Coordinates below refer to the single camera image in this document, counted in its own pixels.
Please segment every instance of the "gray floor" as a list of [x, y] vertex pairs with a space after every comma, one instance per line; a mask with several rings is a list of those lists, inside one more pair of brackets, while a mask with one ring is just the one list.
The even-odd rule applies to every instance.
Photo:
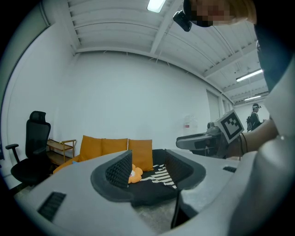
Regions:
[[[21, 201], [34, 186], [28, 186], [14, 195], [17, 201]], [[174, 215], [176, 200], [166, 201], [156, 206], [140, 206], [135, 210], [139, 217], [151, 227], [157, 234], [170, 230], [172, 218]]]

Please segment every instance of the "office chair headrest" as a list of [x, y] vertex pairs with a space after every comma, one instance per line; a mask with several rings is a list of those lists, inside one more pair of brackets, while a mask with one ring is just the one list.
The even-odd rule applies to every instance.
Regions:
[[34, 122], [38, 122], [38, 123], [46, 123], [45, 115], [46, 115], [45, 112], [34, 111], [30, 114], [29, 120], [34, 121]]

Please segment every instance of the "orange cushion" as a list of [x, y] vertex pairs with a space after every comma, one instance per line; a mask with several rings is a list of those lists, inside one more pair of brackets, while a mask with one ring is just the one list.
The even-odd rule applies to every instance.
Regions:
[[127, 150], [128, 139], [102, 139], [102, 155], [117, 153]]
[[100, 157], [101, 153], [101, 138], [92, 138], [83, 135], [79, 161]]
[[132, 150], [132, 163], [142, 171], [153, 171], [152, 140], [129, 139], [128, 150]]

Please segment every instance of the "black office chair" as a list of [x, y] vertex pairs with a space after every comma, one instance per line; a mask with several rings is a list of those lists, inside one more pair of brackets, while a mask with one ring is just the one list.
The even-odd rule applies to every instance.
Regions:
[[46, 145], [51, 125], [45, 121], [45, 112], [32, 112], [27, 121], [26, 156], [19, 161], [15, 150], [18, 144], [6, 146], [12, 149], [17, 164], [12, 167], [11, 174], [20, 182], [35, 185], [44, 180], [49, 174], [51, 162], [46, 155]]

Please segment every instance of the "orange sofa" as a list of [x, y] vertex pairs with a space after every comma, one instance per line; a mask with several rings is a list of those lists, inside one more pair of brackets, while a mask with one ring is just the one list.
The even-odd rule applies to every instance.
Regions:
[[117, 153], [127, 150], [128, 139], [100, 139], [83, 136], [80, 154], [73, 159], [65, 162], [56, 168], [53, 173], [60, 171], [68, 165], [71, 165], [73, 161], [82, 162], [97, 158], [110, 153]]

